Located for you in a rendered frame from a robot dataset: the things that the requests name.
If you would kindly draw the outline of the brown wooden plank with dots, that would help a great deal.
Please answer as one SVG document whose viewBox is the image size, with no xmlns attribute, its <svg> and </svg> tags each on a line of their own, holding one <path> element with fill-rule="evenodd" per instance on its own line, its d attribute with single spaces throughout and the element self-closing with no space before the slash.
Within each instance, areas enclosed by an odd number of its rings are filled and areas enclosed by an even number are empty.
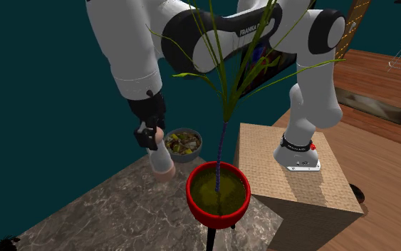
<svg viewBox="0 0 401 251">
<path fill-rule="evenodd" d="M 353 0 L 349 9 L 345 31 L 342 39 L 338 43 L 335 51 L 336 59 L 343 59 L 349 49 L 360 22 L 363 20 L 365 12 L 368 10 L 372 0 Z"/>
</svg>

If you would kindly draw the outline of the dark round floor object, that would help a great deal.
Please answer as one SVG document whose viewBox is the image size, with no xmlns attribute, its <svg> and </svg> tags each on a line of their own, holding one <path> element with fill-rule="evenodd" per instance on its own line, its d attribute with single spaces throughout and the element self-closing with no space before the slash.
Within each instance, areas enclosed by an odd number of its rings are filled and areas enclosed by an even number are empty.
<svg viewBox="0 0 401 251">
<path fill-rule="evenodd" d="M 362 190 L 359 187 L 357 187 L 356 185 L 351 184 L 351 183 L 349 184 L 349 186 L 350 186 L 351 190 L 353 191 L 353 194 L 355 195 L 355 198 L 358 201 L 358 203 L 359 204 L 364 203 L 365 195 L 362 192 Z"/>
</svg>

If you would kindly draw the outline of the dark grey floor mat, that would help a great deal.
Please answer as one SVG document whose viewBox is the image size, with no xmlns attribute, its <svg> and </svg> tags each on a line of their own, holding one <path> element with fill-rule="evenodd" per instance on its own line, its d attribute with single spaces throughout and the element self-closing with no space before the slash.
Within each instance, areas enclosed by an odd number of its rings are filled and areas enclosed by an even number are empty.
<svg viewBox="0 0 401 251">
<path fill-rule="evenodd" d="M 342 88 L 335 87 L 339 104 L 348 106 L 383 120 L 401 125 L 401 108 L 388 103 L 362 96 Z"/>
</svg>

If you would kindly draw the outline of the dark colourful wall picture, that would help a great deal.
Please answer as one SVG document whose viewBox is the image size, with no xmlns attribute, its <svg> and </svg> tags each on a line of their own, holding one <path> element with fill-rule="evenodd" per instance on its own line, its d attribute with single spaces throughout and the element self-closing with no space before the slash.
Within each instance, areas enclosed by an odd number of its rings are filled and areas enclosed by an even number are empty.
<svg viewBox="0 0 401 251">
<path fill-rule="evenodd" d="M 265 82 L 271 80 L 274 76 L 296 62 L 295 53 L 284 53 L 273 50 L 268 41 L 262 41 L 252 51 L 251 57 L 247 61 L 246 68 L 242 73 L 242 77 L 239 80 L 237 88 L 243 84 L 246 76 L 251 72 L 252 68 L 256 66 L 257 61 L 263 56 L 266 57 L 266 60 L 263 62 L 263 64 L 272 63 L 276 59 L 278 59 L 278 63 L 274 66 L 268 67 L 266 72 L 261 71 L 242 92 L 241 98 L 256 90 L 258 87 L 265 84 Z"/>
</svg>

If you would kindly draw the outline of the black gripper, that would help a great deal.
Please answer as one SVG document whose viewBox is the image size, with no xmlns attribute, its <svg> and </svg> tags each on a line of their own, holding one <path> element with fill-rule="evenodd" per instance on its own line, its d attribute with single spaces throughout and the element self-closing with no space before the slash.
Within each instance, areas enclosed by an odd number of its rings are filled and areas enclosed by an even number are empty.
<svg viewBox="0 0 401 251">
<path fill-rule="evenodd" d="M 142 148 L 158 150 L 156 143 L 157 126 L 165 129 L 166 105 L 162 92 L 159 91 L 143 100 L 127 100 L 130 109 L 140 122 L 134 130 L 137 143 Z"/>
</svg>

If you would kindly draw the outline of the pink and white bottle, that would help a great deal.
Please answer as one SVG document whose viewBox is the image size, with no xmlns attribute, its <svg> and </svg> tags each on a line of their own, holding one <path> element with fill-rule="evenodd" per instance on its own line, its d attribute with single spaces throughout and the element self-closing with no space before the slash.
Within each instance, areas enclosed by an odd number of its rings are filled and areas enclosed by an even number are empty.
<svg viewBox="0 0 401 251">
<path fill-rule="evenodd" d="M 157 150 L 147 148 L 150 165 L 154 176 L 159 182 L 168 182 L 174 177 L 176 168 L 169 151 L 165 147 L 164 132 L 159 127 L 156 130 L 155 142 Z"/>
</svg>

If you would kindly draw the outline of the tan woven robot stand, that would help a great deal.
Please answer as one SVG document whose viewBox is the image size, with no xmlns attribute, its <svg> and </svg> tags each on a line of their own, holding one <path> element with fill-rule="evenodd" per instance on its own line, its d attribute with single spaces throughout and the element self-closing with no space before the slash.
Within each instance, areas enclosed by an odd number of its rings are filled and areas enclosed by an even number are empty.
<svg viewBox="0 0 401 251">
<path fill-rule="evenodd" d="M 290 171 L 273 157 L 283 128 L 241 123 L 236 166 L 251 194 L 282 217 L 269 247 L 276 251 L 318 251 L 363 215 L 322 132 L 313 135 L 321 162 L 318 172 Z"/>
</svg>

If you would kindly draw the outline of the grey bowl of food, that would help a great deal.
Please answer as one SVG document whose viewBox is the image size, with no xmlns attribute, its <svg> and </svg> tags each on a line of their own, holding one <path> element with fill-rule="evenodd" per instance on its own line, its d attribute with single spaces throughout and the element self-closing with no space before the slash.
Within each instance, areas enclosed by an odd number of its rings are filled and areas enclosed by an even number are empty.
<svg viewBox="0 0 401 251">
<path fill-rule="evenodd" d="M 199 156 L 202 149 L 202 137 L 195 130 L 178 128 L 164 137 L 165 147 L 171 159 L 176 163 L 188 163 Z"/>
</svg>

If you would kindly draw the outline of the black spiky object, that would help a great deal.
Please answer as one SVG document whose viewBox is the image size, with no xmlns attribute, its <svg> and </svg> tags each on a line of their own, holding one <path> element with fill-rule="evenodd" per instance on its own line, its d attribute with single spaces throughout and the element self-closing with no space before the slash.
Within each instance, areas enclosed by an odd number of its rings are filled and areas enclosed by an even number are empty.
<svg viewBox="0 0 401 251">
<path fill-rule="evenodd" d="M 15 244 L 21 239 L 17 236 L 8 235 L 0 239 L 0 251 L 17 251 Z"/>
</svg>

